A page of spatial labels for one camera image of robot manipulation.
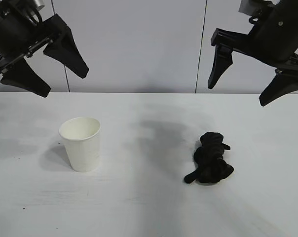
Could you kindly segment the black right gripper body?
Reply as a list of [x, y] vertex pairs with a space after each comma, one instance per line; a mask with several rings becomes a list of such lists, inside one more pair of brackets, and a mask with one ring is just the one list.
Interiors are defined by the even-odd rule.
[[280, 73], [298, 74], [298, 0], [243, 0], [240, 11], [250, 16], [248, 34], [216, 28], [211, 45], [224, 45], [232, 51], [275, 67]]

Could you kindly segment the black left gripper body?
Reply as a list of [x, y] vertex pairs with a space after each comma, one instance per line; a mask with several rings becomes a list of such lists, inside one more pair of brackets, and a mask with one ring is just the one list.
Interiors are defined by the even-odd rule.
[[0, 0], [0, 76], [21, 59], [53, 43], [67, 23], [58, 15], [44, 20], [38, 0]]

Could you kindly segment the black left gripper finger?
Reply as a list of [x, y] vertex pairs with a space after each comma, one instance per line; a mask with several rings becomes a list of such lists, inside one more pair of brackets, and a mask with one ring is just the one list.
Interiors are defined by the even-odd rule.
[[89, 68], [75, 44], [71, 29], [65, 27], [53, 43], [43, 53], [65, 65], [78, 77], [86, 78]]
[[29, 66], [25, 59], [11, 65], [2, 74], [1, 84], [14, 86], [46, 98], [51, 87], [42, 80]]

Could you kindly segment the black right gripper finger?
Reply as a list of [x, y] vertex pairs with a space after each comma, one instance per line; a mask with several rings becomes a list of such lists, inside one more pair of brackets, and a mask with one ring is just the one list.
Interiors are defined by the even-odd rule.
[[216, 45], [211, 74], [208, 79], [208, 89], [213, 89], [221, 75], [232, 65], [232, 49], [224, 45]]
[[267, 88], [259, 96], [261, 106], [292, 92], [298, 91], [298, 74], [277, 74]]

